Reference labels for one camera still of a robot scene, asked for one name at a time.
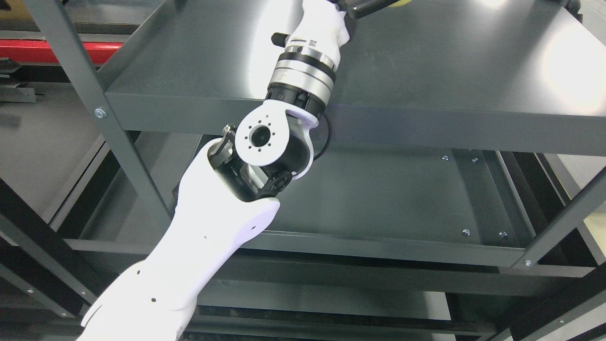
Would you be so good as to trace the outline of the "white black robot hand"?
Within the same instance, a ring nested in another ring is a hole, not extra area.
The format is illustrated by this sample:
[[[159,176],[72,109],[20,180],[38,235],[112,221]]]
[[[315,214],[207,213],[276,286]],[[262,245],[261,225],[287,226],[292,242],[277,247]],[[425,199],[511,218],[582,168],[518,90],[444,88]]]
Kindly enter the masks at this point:
[[[304,0],[303,17],[292,33],[275,32],[274,45],[320,61],[336,71],[340,48],[351,38],[349,21],[361,19],[397,0]]]

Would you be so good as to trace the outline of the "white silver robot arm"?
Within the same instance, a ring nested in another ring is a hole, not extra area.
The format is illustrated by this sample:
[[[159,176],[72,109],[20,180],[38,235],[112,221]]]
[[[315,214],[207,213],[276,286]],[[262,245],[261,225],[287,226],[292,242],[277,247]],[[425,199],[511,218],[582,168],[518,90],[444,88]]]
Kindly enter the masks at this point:
[[[204,144],[180,179],[175,214],[145,259],[86,312],[80,341],[179,341],[225,262],[277,215],[277,195],[319,157],[311,131],[335,86],[337,45],[289,38],[266,99]]]

